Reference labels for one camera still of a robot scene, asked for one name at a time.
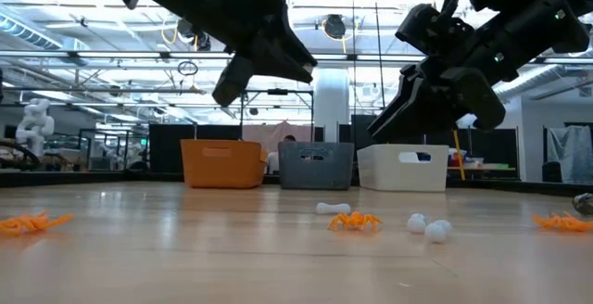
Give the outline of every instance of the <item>orange bin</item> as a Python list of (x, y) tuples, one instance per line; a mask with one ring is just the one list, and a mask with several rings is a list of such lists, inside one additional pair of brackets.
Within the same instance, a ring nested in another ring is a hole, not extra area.
[(253, 188), (263, 181), (268, 153), (257, 142), (182, 140), (185, 184)]

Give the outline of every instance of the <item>orange rubber toy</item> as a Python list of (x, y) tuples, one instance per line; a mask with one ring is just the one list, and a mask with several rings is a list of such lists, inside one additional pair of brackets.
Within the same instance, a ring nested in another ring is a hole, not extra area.
[(367, 222), (372, 224), (372, 231), (377, 232), (377, 223), (383, 223), (378, 217), (373, 215), (363, 215), (358, 211), (354, 211), (350, 216), (346, 214), (339, 214), (335, 216), (330, 224), (327, 226), (328, 230), (337, 231), (338, 222), (342, 222), (343, 228), (348, 230), (360, 230), (364, 231), (364, 227)]
[(0, 234), (7, 234), (19, 236), (25, 232), (33, 233), (49, 229), (50, 227), (58, 226), (70, 221), (74, 215), (64, 215), (50, 220), (47, 217), (47, 212), (44, 211), (37, 216), (24, 214), (22, 216), (13, 217), (8, 220), (0, 221)]
[(533, 219), (536, 224), (548, 230), (586, 232), (589, 229), (593, 229), (593, 222), (579, 221), (567, 211), (565, 211), (564, 214), (566, 217), (560, 217), (555, 213), (552, 213), (552, 217), (548, 216), (545, 219), (534, 215)]

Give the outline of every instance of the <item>wooden floor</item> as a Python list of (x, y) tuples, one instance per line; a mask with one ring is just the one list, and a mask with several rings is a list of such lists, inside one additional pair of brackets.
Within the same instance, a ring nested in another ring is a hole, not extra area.
[[(326, 230), (318, 202), (385, 222)], [(0, 303), (591, 303), (593, 234), (537, 230), (570, 200), (446, 194), (187, 190), (131, 183), (0, 189), (0, 217), (75, 213), (47, 234), (0, 237)], [(452, 240), (408, 234), (413, 212), (446, 218)]]

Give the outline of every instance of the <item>curtain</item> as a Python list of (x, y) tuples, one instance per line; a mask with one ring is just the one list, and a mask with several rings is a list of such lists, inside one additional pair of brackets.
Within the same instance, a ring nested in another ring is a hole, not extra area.
[(278, 124), (243, 126), (243, 140), (259, 142), (268, 152), (277, 151), (278, 143), (289, 134), (293, 135), (298, 142), (310, 142), (311, 126), (298, 126), (286, 121)]
[(560, 163), (564, 183), (593, 182), (593, 146), (588, 127), (549, 128), (547, 138), (547, 161)]

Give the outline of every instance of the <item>humanoid robot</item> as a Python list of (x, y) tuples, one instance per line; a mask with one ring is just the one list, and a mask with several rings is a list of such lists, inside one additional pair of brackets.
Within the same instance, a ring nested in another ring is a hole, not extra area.
[(49, 100), (32, 99), (25, 106), (25, 116), (17, 127), (17, 144), (27, 144), (37, 157), (44, 153), (45, 138), (54, 134), (54, 118), (47, 115)]

